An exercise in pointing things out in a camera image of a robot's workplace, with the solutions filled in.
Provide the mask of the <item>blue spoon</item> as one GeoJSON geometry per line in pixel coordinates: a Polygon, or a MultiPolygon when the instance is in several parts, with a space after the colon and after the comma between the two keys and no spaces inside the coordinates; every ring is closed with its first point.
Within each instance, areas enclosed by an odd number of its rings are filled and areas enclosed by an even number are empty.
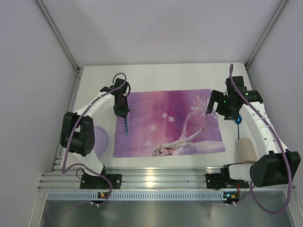
{"type": "Polygon", "coordinates": [[[240,139],[240,124],[242,122],[242,116],[238,115],[237,119],[235,120],[235,123],[237,125],[237,138],[240,139]]]}

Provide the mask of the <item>fork with teal handle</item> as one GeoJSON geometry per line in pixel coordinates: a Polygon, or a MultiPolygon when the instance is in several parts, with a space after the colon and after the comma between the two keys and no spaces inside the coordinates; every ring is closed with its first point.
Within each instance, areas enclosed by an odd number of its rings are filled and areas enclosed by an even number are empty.
{"type": "Polygon", "coordinates": [[[126,136],[128,136],[129,135],[129,129],[128,129],[127,117],[124,118],[124,126],[125,126],[125,134],[126,134],[126,136]]]}

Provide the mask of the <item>lilac plastic plate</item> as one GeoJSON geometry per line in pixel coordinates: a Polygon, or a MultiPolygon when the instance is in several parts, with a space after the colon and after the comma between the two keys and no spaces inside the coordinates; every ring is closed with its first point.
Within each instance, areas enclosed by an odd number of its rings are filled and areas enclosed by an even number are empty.
{"type": "Polygon", "coordinates": [[[107,132],[99,126],[94,126],[94,134],[95,134],[94,151],[97,157],[101,157],[108,148],[109,137],[107,132]]]}

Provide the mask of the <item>purple printed cloth placemat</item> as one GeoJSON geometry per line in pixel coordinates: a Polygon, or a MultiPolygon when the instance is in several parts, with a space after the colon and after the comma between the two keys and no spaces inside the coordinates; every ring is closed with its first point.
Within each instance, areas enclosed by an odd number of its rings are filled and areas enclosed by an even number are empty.
{"type": "Polygon", "coordinates": [[[129,135],[118,118],[113,156],[160,157],[224,152],[216,113],[205,114],[210,89],[133,92],[129,135]]]}

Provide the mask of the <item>beige paper cup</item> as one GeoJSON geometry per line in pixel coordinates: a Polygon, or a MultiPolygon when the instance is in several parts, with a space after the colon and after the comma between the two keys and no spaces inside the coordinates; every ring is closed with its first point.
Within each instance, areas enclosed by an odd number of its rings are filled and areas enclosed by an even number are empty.
{"type": "Polygon", "coordinates": [[[257,156],[249,138],[241,138],[237,144],[237,160],[240,163],[254,163],[257,161],[257,156]]]}

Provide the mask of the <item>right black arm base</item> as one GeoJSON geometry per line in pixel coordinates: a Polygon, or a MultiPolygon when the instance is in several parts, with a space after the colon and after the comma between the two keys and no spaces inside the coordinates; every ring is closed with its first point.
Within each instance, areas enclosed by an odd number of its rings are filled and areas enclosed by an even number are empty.
{"type": "Polygon", "coordinates": [[[249,183],[243,180],[229,180],[224,178],[221,174],[206,174],[207,189],[220,190],[220,189],[247,189],[249,183]]]}

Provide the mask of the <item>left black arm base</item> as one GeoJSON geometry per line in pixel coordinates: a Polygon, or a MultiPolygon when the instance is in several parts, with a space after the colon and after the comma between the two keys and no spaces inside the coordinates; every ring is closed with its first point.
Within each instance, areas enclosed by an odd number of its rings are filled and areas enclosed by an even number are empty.
{"type": "MultiPolygon", "coordinates": [[[[113,189],[120,189],[122,184],[122,175],[120,174],[107,174],[106,178],[112,184],[113,189]]],[[[88,174],[83,174],[80,182],[81,189],[110,189],[109,183],[99,177],[88,174]]]]}

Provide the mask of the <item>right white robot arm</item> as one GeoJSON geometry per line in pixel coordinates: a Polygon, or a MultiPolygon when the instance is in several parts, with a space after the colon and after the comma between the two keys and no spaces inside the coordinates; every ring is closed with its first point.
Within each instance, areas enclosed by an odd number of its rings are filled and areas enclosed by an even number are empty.
{"type": "Polygon", "coordinates": [[[206,114],[215,111],[225,120],[237,121],[239,117],[247,124],[256,160],[239,160],[221,168],[221,174],[229,180],[252,182],[256,187],[290,183],[301,162],[297,151],[290,151],[278,136],[267,117],[263,99],[256,90],[247,90],[242,76],[225,81],[226,92],[212,90],[206,114]]]}

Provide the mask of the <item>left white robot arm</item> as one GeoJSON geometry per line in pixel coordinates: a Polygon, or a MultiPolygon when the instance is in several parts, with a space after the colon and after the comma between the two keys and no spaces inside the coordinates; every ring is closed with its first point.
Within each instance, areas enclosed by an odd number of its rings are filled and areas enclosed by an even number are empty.
{"type": "Polygon", "coordinates": [[[94,121],[110,108],[117,117],[126,119],[130,112],[127,101],[130,91],[126,78],[114,77],[113,84],[103,87],[87,105],[76,112],[65,113],[60,136],[60,145],[65,148],[62,173],[79,166],[89,176],[106,178],[105,166],[94,151],[94,121]]]}

